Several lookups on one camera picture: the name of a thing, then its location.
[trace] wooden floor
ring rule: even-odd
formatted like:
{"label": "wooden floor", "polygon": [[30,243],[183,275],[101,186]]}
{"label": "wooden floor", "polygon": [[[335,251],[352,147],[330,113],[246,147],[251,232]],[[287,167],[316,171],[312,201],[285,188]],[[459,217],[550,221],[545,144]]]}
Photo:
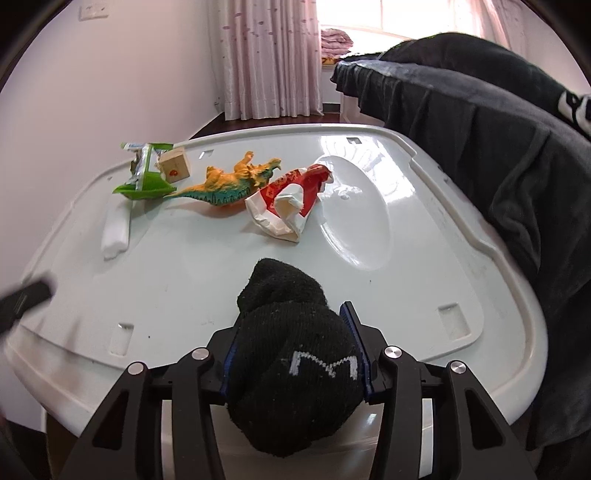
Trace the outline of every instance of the wooden floor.
{"label": "wooden floor", "polygon": [[219,134],[222,132],[233,132],[234,130],[243,130],[245,128],[268,127],[271,125],[294,125],[294,124],[337,124],[339,123],[338,113],[325,113],[324,115],[310,116],[282,116],[279,118],[262,118],[250,120],[230,120],[225,121],[223,114],[214,118],[199,132],[192,136],[193,138],[206,137],[207,135]]}

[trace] wall outlet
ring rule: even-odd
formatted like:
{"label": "wall outlet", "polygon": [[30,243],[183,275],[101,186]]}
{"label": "wall outlet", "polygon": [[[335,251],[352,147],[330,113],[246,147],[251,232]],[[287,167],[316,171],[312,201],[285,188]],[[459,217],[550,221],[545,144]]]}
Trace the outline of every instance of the wall outlet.
{"label": "wall outlet", "polygon": [[87,2],[80,6],[80,21],[107,18],[109,7],[106,2]]}

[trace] window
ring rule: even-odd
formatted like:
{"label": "window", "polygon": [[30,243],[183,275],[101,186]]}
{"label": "window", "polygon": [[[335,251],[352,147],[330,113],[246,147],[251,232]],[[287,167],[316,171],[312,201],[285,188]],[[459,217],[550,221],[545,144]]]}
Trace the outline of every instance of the window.
{"label": "window", "polygon": [[487,19],[480,5],[478,0],[317,0],[322,27],[345,30],[356,53],[446,31],[484,37]]}

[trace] white wall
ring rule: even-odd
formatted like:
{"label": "white wall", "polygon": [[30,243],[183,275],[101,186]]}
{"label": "white wall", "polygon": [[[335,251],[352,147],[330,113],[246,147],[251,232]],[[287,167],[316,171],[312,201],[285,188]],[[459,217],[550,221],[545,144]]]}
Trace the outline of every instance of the white wall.
{"label": "white wall", "polygon": [[[66,7],[0,92],[0,290],[74,194],[129,157],[121,142],[186,140],[217,115],[206,0],[102,1],[100,20]],[[40,425],[1,356],[0,407]]]}
{"label": "white wall", "polygon": [[589,82],[560,37],[532,10],[525,5],[522,8],[527,59],[573,92],[591,92]]}
{"label": "white wall", "polygon": [[322,103],[340,103],[340,93],[336,91],[336,84],[330,81],[334,70],[333,66],[326,66],[322,67],[320,72]]}

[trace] white foam block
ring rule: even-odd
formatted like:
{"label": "white foam block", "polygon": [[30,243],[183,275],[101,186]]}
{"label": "white foam block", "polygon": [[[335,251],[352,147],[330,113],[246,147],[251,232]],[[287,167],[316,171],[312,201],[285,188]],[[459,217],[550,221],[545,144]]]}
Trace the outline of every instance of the white foam block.
{"label": "white foam block", "polygon": [[123,195],[111,195],[100,249],[105,260],[115,258],[129,247],[129,220],[133,201]]}

